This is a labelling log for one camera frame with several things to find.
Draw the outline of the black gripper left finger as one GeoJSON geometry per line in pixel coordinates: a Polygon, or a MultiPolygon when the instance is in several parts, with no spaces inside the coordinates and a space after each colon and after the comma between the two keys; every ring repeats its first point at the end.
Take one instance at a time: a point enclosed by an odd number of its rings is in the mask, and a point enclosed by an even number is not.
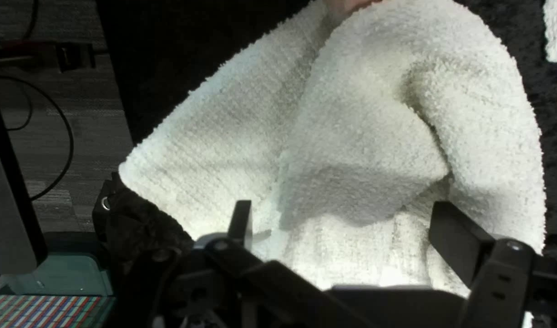
{"type": "Polygon", "coordinates": [[[326,296],[278,261],[260,261],[246,245],[251,239],[251,203],[235,205],[229,228],[204,236],[196,252],[222,277],[240,328],[318,328],[326,296]]]}

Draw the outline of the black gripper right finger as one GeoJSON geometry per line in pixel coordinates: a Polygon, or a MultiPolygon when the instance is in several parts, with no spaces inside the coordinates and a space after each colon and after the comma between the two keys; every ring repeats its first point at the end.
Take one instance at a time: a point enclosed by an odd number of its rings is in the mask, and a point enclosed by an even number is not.
{"type": "Polygon", "coordinates": [[[557,257],[491,237],[451,203],[435,203],[428,239],[469,288],[457,328],[557,328],[557,257]]]}

